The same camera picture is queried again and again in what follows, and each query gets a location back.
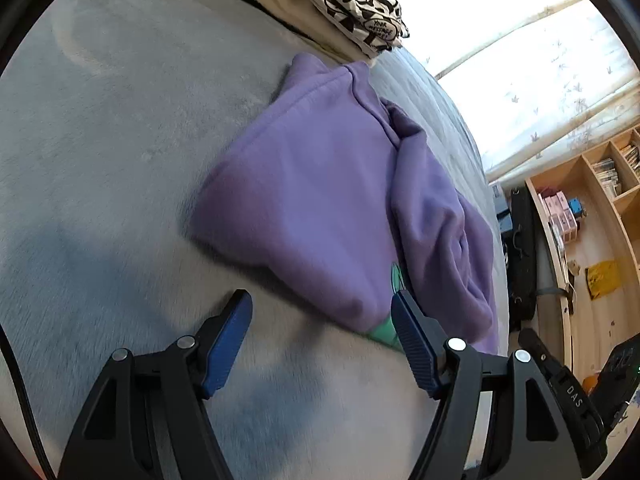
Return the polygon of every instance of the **yellow bag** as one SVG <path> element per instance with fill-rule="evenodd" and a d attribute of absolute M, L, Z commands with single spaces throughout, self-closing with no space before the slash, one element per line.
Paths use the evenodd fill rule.
<path fill-rule="evenodd" d="M 621 285 L 618 265 L 613 260 L 587 267 L 586 275 L 592 300 L 613 292 Z"/>

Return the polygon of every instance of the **stack of books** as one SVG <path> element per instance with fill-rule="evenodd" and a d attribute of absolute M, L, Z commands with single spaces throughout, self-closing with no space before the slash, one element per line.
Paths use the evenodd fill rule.
<path fill-rule="evenodd" d="M 630 144 L 626 148 L 622 148 L 622 155 L 626 161 L 634 169 L 637 176 L 640 176 L 640 150 L 635 144 Z"/>
<path fill-rule="evenodd" d="M 605 158 L 594 164 L 593 171 L 610 199 L 613 200 L 622 193 L 622 185 L 612 158 Z"/>

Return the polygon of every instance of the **beige folded fabric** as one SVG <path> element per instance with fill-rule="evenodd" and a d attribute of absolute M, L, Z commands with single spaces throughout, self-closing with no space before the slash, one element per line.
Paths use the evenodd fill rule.
<path fill-rule="evenodd" d="M 372 57 L 366 56 L 360 48 L 329 22 L 310 0 L 256 0 L 273 16 L 289 23 L 300 32 L 312 38 L 316 48 L 324 51 L 340 63 L 362 60 L 372 65 Z"/>

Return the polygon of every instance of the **black cable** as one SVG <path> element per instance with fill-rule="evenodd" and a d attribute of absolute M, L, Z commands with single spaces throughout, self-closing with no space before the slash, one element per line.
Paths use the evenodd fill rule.
<path fill-rule="evenodd" d="M 11 379 L 14 382 L 15 393 L 18 395 L 18 402 L 20 402 L 22 418 L 24 419 L 24 424 L 27 427 L 27 433 L 29 434 L 29 439 L 31 440 L 33 450 L 36 452 L 36 457 L 38 458 L 40 467 L 42 468 L 44 476 L 47 480 L 56 480 L 56 474 L 51 468 L 51 464 L 49 463 L 49 459 L 47 458 L 47 453 L 44 451 L 44 446 L 42 445 L 42 441 L 40 440 L 40 434 L 38 433 L 36 421 L 33 417 L 33 412 L 31 411 L 31 404 L 29 403 L 29 397 L 27 396 L 27 388 L 24 386 L 24 380 L 22 379 L 22 374 L 20 373 L 18 361 L 15 359 L 14 350 L 11 348 L 9 340 L 4 333 L 4 329 L 2 328 L 1 324 L 0 352 L 2 352 L 2 355 L 4 356 L 6 365 L 9 368 L 9 373 L 11 374 Z"/>

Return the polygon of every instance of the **black bag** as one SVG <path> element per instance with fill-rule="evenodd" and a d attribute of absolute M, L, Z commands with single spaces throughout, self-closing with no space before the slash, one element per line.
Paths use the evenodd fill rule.
<path fill-rule="evenodd" d="M 534 203 L 526 187 L 511 191 L 511 220 L 513 235 L 507 240 L 509 268 L 510 332 L 520 329 L 523 320 L 533 319 L 536 313 L 536 240 L 534 231 Z"/>

